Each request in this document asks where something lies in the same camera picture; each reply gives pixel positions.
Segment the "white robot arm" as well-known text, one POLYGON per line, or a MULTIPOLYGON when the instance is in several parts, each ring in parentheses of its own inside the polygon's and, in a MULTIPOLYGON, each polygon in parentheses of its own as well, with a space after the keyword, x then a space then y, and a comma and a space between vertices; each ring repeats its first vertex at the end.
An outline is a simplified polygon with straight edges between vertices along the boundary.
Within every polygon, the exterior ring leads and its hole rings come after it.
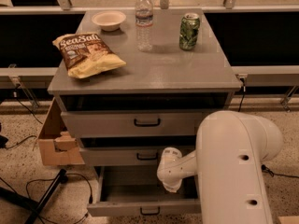
POLYGON ((157 177, 175 192, 195 175, 203 224, 273 224, 262 163, 276 157, 283 135, 271 120, 217 111, 201 122, 195 151, 163 151, 157 177))

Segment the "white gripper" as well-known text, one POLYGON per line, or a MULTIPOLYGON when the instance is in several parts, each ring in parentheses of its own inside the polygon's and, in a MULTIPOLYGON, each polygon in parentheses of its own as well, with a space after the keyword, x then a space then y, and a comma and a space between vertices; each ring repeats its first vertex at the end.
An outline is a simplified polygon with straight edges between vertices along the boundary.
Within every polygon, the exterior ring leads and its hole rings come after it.
POLYGON ((175 185, 168 185, 168 184, 164 184, 164 188, 171 193, 176 193, 181 187, 180 183, 177 183, 175 185))

